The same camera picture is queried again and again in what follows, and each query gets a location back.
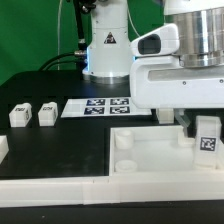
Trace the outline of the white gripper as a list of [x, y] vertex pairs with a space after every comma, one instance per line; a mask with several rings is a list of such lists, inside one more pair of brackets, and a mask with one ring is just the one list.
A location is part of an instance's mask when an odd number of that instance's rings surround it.
[[130, 93], [139, 108], [174, 110], [188, 136], [184, 109], [224, 108], [224, 64], [187, 69], [172, 56], [137, 59], [130, 71]]

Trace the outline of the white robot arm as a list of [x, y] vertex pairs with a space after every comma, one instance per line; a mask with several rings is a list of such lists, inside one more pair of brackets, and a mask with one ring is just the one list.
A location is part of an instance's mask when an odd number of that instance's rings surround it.
[[128, 37], [127, 0], [96, 0], [85, 78], [126, 80], [135, 105], [157, 116], [224, 107], [224, 0], [159, 0], [159, 25]]

